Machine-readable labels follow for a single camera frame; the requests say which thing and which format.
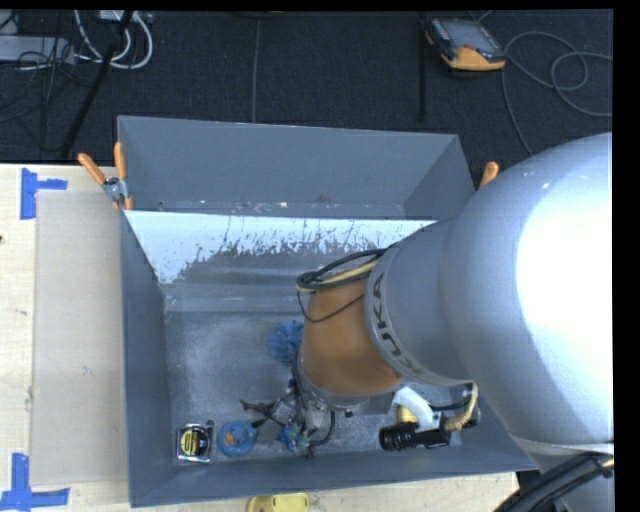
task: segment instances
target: gray robot arm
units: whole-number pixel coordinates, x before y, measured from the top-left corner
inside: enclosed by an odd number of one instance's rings
[[[613,455],[611,149],[602,134],[508,169],[388,249],[367,283],[385,361],[417,382],[477,383],[541,472]],[[613,479],[564,499],[613,510]]]

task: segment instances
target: blue object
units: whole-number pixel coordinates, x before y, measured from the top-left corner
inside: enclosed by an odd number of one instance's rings
[[[11,490],[2,492],[0,510],[29,512],[31,507],[55,507],[67,504],[69,488],[60,491],[31,492],[29,457],[14,453],[11,463]]]
[[[225,423],[216,440],[227,457],[242,457],[251,451],[257,437],[258,431],[250,422],[237,420]]]
[[[297,423],[287,425],[282,428],[276,440],[284,443],[290,452],[295,452],[298,448],[298,440],[300,438],[301,430],[300,425]]]
[[[40,189],[66,190],[66,180],[48,179],[38,181],[38,175],[26,167],[22,168],[22,187],[20,197],[20,219],[33,219],[36,216],[36,192]]]
[[[285,366],[293,365],[293,358],[302,343],[302,322],[280,322],[269,333],[269,349]]]

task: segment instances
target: tape measure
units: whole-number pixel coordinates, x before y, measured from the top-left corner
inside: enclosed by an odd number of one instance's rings
[[[190,462],[210,462],[213,426],[187,424],[177,435],[176,457]]]

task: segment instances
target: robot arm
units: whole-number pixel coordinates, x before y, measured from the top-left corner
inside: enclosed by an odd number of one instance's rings
[[[305,322],[307,385],[339,409],[407,381],[474,382],[541,472],[581,453],[612,456],[611,145],[603,134],[530,158],[457,218],[386,250],[349,285],[357,307]],[[331,300],[314,293],[309,309]],[[360,349],[336,367],[331,340],[345,329]],[[571,511],[601,511],[613,495],[613,479],[600,478],[564,499]]]

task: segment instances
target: blue tape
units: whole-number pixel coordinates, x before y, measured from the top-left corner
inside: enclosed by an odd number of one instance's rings
[[[50,492],[32,492],[29,487],[29,457],[21,453],[11,456],[11,490],[3,491],[0,510],[30,512],[32,507],[66,505],[69,488]]]
[[[66,180],[48,179],[38,181],[38,175],[26,167],[22,168],[22,186],[20,192],[20,219],[33,219],[36,216],[36,192],[40,189],[66,190]]]

